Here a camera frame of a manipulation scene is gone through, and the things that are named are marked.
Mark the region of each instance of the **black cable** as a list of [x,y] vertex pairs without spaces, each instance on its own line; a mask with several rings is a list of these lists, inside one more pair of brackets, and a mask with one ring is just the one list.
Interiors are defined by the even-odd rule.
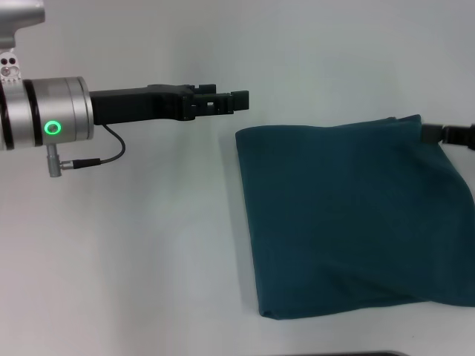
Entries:
[[113,162],[120,157],[122,157],[125,153],[125,142],[120,137],[115,131],[110,129],[107,125],[102,125],[104,126],[104,129],[107,130],[112,136],[114,136],[116,139],[119,140],[120,145],[122,146],[122,149],[120,152],[115,155],[114,157],[107,158],[107,159],[100,159],[100,158],[92,158],[92,159],[75,159],[73,161],[73,169],[80,169],[80,168],[86,168],[86,167],[93,167],[95,165],[104,165],[105,163],[110,163]]
[[121,146],[122,146],[122,149],[120,150],[120,152],[118,154],[116,154],[114,157],[111,157],[111,158],[107,158],[107,159],[101,159],[101,165],[104,165],[105,163],[110,163],[110,162],[113,162],[117,159],[119,159],[120,157],[122,157],[125,153],[125,142],[124,140],[122,139],[122,137],[120,137],[115,131],[113,131],[111,128],[109,128],[107,125],[103,125],[104,129],[106,129],[107,131],[109,131],[109,133],[111,133],[112,136],[114,136],[116,139],[119,140]]

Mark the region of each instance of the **green led ring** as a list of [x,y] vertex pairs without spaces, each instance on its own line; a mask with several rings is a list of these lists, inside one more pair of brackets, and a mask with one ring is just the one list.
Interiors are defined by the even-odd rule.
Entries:
[[[56,126],[56,131],[50,131],[50,126],[55,125]],[[45,125],[45,133],[48,135],[57,135],[61,132],[61,124],[57,121],[48,121]]]

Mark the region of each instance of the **teal cloth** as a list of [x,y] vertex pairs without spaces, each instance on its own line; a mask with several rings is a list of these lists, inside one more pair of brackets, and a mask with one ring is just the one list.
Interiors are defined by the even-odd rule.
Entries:
[[475,210],[421,118],[236,133],[259,312],[475,306]]

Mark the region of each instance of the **cable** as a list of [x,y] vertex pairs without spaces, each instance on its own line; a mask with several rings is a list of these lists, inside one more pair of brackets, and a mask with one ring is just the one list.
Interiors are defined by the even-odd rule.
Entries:
[[112,136],[119,140],[120,145],[122,146],[120,152],[115,155],[114,157],[107,158],[107,159],[100,159],[100,158],[92,158],[92,159],[75,159],[73,161],[66,161],[61,163],[62,169],[80,169],[86,167],[93,167],[95,165],[104,165],[105,163],[113,162],[120,157],[122,157],[125,153],[125,142],[115,131],[109,128],[107,125],[102,125],[105,130],[107,130]]
[[114,157],[111,157],[111,158],[107,158],[107,159],[102,159],[101,160],[101,165],[104,165],[105,163],[110,163],[110,162],[113,162],[117,159],[119,159],[120,157],[122,157],[125,153],[125,142],[124,140],[122,139],[122,137],[120,137],[115,131],[113,131],[111,128],[109,128],[107,125],[103,125],[104,129],[106,129],[107,131],[109,131],[109,133],[114,136],[116,139],[119,140],[120,142],[120,145],[122,146],[122,149],[120,150],[120,152],[118,154],[116,154]]

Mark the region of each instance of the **white background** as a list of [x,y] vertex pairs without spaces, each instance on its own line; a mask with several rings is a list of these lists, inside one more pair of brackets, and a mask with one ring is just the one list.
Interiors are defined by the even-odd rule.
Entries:
[[[48,176],[0,154],[0,355],[472,356],[475,309],[422,303],[305,320],[257,313],[234,134],[420,113],[475,122],[475,3],[50,0],[17,35],[23,77],[91,90],[215,83],[251,110],[114,127],[110,165]],[[119,150],[101,128],[63,159]],[[475,187],[475,153],[447,152]]]

